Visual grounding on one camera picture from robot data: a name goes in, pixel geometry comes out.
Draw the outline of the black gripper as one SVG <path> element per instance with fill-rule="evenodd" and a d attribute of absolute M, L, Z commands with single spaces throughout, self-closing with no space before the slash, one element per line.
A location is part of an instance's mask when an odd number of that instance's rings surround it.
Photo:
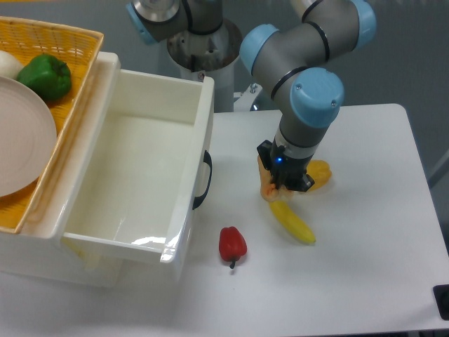
<path fill-rule="evenodd" d="M 257 152 L 276 189 L 285 187 L 287 190 L 307 192 L 314 185 L 314 179 L 307 173 L 311 156 L 296 158 L 288 153 L 286 146 L 269 140 L 264 140 L 257 147 Z"/>

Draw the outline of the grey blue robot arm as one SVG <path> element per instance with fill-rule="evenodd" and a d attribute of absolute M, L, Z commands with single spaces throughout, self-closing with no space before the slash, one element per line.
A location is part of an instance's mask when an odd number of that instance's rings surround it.
<path fill-rule="evenodd" d="M 264 24 L 246 35 L 225 20 L 221 1 L 131 1 L 126 9 L 144 42 L 166 41 L 171 59 L 193 76 L 244 64 L 282 113 L 274 139 L 257 149 L 270 182 L 305 192 L 314 184 L 308 164 L 344 100 L 342 82 L 324 65 L 370 42 L 377 21 L 366 1 L 295 7 L 297 27 Z"/>

